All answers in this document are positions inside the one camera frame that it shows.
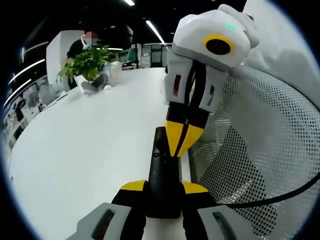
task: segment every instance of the black strip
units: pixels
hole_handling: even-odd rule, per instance
[[[212,99],[214,98],[214,93],[215,93],[215,87],[214,86],[211,86],[210,87],[210,100],[209,102],[206,104],[207,106],[210,106],[211,105],[211,102],[212,102]]]
[[[94,240],[103,240],[104,236],[107,232],[107,229],[114,218],[116,212],[113,210],[108,209],[107,211],[104,212],[102,217],[100,218],[98,224],[95,226],[93,233],[91,237]]]
[[[174,84],[173,84],[173,95],[178,96],[179,86],[180,86],[181,75],[175,75]]]
[[[237,237],[225,216],[219,211],[213,212],[212,215],[216,223],[219,225],[224,239],[237,240]]]
[[[191,98],[191,102],[189,104],[190,107],[194,107],[194,108],[198,108],[201,100],[204,96],[205,93],[205,88],[206,88],[206,65],[204,65],[203,63],[200,63],[196,60],[193,61],[193,65],[192,67],[194,67],[195,69],[195,85],[194,85],[194,92],[193,92],[193,96]]]
[[[194,80],[195,80],[194,79],[195,71],[196,71],[195,60],[193,60],[191,69],[190,69],[188,77],[186,79],[185,90],[184,90],[185,91],[184,92],[184,104],[186,106],[188,106],[189,102],[190,102],[190,92],[191,92],[192,85],[194,84]]]
[[[209,192],[188,193],[182,185],[181,211],[187,240],[208,240],[207,231],[198,209],[215,207],[218,204]]]
[[[140,208],[133,207],[122,227],[120,240],[141,240],[146,226],[146,216]]]
[[[275,204],[278,202],[282,202],[284,200],[288,200],[290,198],[293,198],[293,197],[303,193],[304,191],[311,188],[319,179],[320,179],[320,172],[318,172],[318,174],[315,175],[315,177],[312,178],[310,181],[308,181],[305,185],[299,187],[296,190],[293,190],[291,192],[288,192],[288,193],[280,195],[280,196],[275,196],[275,197],[272,197],[269,199],[246,202],[246,203],[232,203],[232,204],[220,204],[220,205],[226,205],[231,209],[243,209],[243,208],[254,208],[254,207],[261,207],[264,205]]]
[[[144,209],[144,206],[146,206],[146,203],[145,203],[145,201],[146,201],[146,193],[145,193],[146,186],[147,186],[147,181],[144,182],[142,191],[120,189],[118,191],[118,193],[114,196],[111,203],[131,207],[131,208],[143,208]]]
[[[189,106],[187,119],[190,125],[201,129],[205,129],[208,117],[208,111],[198,107]]]
[[[182,144],[184,143],[184,141],[185,141],[185,139],[186,139],[187,132],[188,132],[188,128],[189,128],[189,125],[188,125],[188,124],[184,124],[183,127],[182,127],[181,136],[180,136],[178,145],[176,146],[176,150],[175,150],[175,153],[174,153],[174,156],[175,156],[175,157],[178,156],[178,153],[179,153],[179,151],[180,151],[180,148],[181,148]]]
[[[185,124],[188,106],[183,103],[170,102],[166,119],[171,122]]]

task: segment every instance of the person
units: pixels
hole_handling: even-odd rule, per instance
[[[95,32],[93,31],[87,32],[84,35],[85,45],[83,45],[81,39],[78,39],[71,45],[69,51],[66,54],[67,60],[65,64],[67,64],[71,59],[74,59],[79,54],[83,53],[84,50],[89,46],[96,44],[97,41],[98,41],[98,35]],[[77,86],[76,81],[71,81],[70,79],[68,79],[68,85],[70,89],[73,89]]]
[[[7,120],[6,120],[6,125],[8,127],[8,130],[10,131],[12,128],[12,120],[11,120],[11,115],[8,114]]]
[[[14,104],[14,111],[16,114],[16,119],[18,122],[21,122],[22,119],[24,119],[24,114],[22,113],[21,109],[26,105],[26,100],[24,99],[23,93],[20,94],[19,96],[19,102],[17,104]]]
[[[24,114],[22,113],[21,109],[26,105],[26,100],[24,99],[23,93],[20,94],[18,99],[19,102],[17,104],[14,104],[13,109],[15,111],[16,119],[20,123],[24,119]],[[20,124],[20,126],[13,133],[16,140],[20,137],[23,131],[24,128]]]

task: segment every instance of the black object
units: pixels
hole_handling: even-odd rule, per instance
[[[198,209],[215,207],[218,204],[209,192],[184,194],[181,201],[183,228],[187,240],[208,240],[205,225]]]
[[[18,140],[18,138],[20,137],[20,135],[22,134],[22,132],[24,131],[24,129],[22,128],[22,126],[19,126],[17,128],[17,130],[14,132],[14,138],[15,140]]]
[[[81,39],[72,43],[69,51],[67,52],[66,56],[68,59],[75,58],[77,55],[81,54],[84,51],[84,45],[82,44]]]
[[[206,49],[216,55],[225,55],[230,53],[231,48],[230,45],[220,39],[212,39],[206,43]]]
[[[78,85],[74,79],[71,80],[70,78],[68,78],[68,86],[71,90],[71,89],[76,88]]]
[[[112,204],[128,206],[132,209],[122,228],[120,240],[141,240],[146,226],[146,182],[143,191],[123,190],[117,193]]]
[[[170,156],[164,126],[155,130],[146,193],[147,217],[158,219],[180,217],[182,186],[179,177],[179,158]]]
[[[91,83],[91,85],[99,90],[99,89],[103,89],[106,86],[107,81],[108,81],[107,74],[102,73]]]
[[[21,100],[18,102],[15,108],[15,114],[16,114],[16,119],[18,122],[21,122],[22,119],[24,119],[24,114],[21,111],[21,108],[23,108],[26,105],[26,100],[24,98],[21,98]]]
[[[162,68],[162,53],[164,45],[151,45],[150,46],[150,68]],[[153,53],[160,53],[160,58],[156,57]]]
[[[81,87],[83,88],[85,94],[92,94],[98,92],[98,88],[96,88],[87,81],[83,81],[81,83]]]

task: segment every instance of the black ceiling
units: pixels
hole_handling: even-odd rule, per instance
[[[36,59],[45,57],[35,50],[28,52],[24,63],[19,63],[21,48],[28,49],[37,44],[51,41],[61,30],[94,31],[105,44],[113,48],[130,47],[128,27],[133,30],[133,43],[158,43],[146,20],[157,28],[165,42],[171,43],[179,20],[188,14],[200,14],[216,9],[221,3],[228,3],[242,10],[245,0],[133,0],[134,6],[123,0],[55,0],[51,3],[32,5],[22,3],[19,16],[25,16],[23,28],[19,31],[19,46],[15,49],[17,65],[13,71],[25,68]]]

